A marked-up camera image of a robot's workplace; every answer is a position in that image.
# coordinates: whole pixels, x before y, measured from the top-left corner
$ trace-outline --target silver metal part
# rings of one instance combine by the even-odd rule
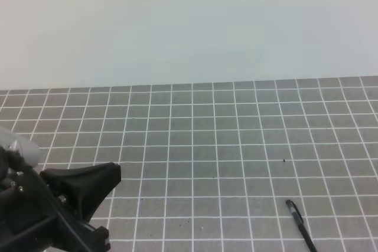
[[[63,195],[58,196],[58,199],[63,205],[67,203],[67,198]]]
[[[0,146],[18,152],[33,168],[40,162],[41,152],[35,143],[2,127],[0,127]]]

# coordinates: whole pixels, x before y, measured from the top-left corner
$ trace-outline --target white wall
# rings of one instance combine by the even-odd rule
[[[378,74],[378,0],[0,0],[0,89]]]

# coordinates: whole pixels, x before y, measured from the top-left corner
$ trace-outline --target black pen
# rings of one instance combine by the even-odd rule
[[[301,232],[304,240],[306,241],[308,249],[310,250],[310,252],[317,252],[317,249],[315,248],[315,245],[312,242],[311,237],[309,236],[306,230],[306,227],[303,223],[303,218],[301,216],[301,213],[298,211],[298,208],[296,207],[294,202],[291,200],[286,200],[286,205],[288,206],[289,211],[291,215],[293,216],[294,221],[296,225],[298,226],[299,231]]]

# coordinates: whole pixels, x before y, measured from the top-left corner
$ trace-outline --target pen clip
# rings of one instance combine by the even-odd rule
[[[301,215],[301,213],[299,212],[299,210],[298,210],[298,208],[296,207],[296,205],[294,204],[294,202],[291,201],[291,203],[292,203],[294,209],[296,210],[297,214],[299,215],[299,218],[301,219],[301,221],[304,222],[304,221],[303,221],[303,218],[302,218],[302,215]]]

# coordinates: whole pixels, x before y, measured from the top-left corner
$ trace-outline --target screw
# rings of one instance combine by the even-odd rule
[[[65,196],[63,196],[63,195],[60,195],[60,196],[58,197],[58,199],[59,199],[59,201],[60,201],[63,205],[65,205],[65,204],[67,203],[67,198],[66,198]]]

